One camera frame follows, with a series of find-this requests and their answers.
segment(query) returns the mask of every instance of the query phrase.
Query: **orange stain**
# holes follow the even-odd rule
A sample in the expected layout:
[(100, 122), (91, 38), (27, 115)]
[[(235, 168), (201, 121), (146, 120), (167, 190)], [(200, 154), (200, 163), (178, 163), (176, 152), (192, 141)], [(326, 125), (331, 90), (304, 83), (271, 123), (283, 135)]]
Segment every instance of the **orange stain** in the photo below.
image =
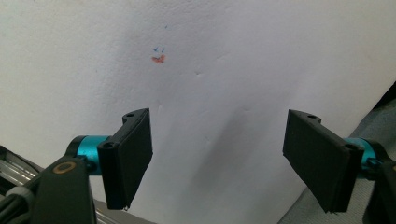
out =
[(165, 55), (162, 54), (159, 58), (152, 57), (151, 60), (154, 61), (155, 63), (164, 63)]

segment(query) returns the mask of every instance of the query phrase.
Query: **black object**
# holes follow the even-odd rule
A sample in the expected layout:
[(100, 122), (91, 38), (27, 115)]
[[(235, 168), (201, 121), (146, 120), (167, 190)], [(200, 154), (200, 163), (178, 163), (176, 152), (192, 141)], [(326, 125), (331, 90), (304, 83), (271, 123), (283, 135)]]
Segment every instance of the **black object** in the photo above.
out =
[[(396, 224), (396, 162), (374, 140), (364, 139), (375, 153), (362, 175), (375, 181), (364, 213), (365, 224)], [(325, 212), (346, 212), (363, 148), (349, 144), (320, 124), (320, 118), (290, 110), (284, 156)]]
[(363, 150), (320, 122), (314, 115), (290, 110), (283, 154), (325, 212), (345, 212)]
[[(122, 121), (121, 128), (97, 147), (110, 209), (130, 207), (152, 157), (149, 110), (128, 113)], [(12, 215), (13, 222), (32, 224), (96, 223), (88, 178), (93, 163), (78, 155), (85, 137), (73, 139), (63, 157), (23, 185), (35, 195), (31, 213), (6, 211), (6, 202), (16, 196), (11, 194), (0, 202), (0, 218)]]

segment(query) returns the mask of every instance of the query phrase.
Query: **blue metallic band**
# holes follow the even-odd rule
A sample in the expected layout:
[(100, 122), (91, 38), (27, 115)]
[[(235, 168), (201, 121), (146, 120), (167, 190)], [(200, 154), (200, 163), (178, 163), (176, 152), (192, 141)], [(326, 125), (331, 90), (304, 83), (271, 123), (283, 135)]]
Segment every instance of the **blue metallic band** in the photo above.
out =
[(344, 140), (347, 141), (348, 143), (357, 145), (364, 149), (364, 154), (363, 157), (361, 158), (361, 169), (363, 171), (368, 170), (370, 167), (368, 166), (367, 161), (376, 159), (376, 155), (372, 146), (361, 138), (345, 138)]
[(88, 161), (93, 162), (97, 167), (95, 171), (90, 172), (90, 175), (102, 174), (97, 146), (107, 138), (108, 136), (86, 136), (79, 144), (77, 155), (86, 156)]

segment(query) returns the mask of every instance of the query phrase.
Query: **brass ring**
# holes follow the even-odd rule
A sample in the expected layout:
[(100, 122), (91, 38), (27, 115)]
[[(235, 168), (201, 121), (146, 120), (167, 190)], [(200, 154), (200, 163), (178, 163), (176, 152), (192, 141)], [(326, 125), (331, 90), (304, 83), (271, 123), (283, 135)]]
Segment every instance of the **brass ring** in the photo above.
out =
[(77, 166), (76, 163), (73, 161), (65, 161), (55, 166), (52, 172), (57, 175), (62, 175), (73, 170), (74, 168), (76, 168), (76, 166)]

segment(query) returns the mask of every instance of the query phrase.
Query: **white paper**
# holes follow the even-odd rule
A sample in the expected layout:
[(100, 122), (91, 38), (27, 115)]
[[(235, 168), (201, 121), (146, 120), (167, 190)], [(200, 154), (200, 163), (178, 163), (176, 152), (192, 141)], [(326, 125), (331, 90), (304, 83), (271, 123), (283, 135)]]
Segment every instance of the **white paper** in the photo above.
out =
[[(277, 223), (304, 188), (282, 156), (288, 109), (348, 136), (396, 79), (395, 7), (3, 1), (0, 144), (48, 166), (149, 107), (154, 156), (129, 212)], [(105, 199), (100, 178), (92, 190)]]

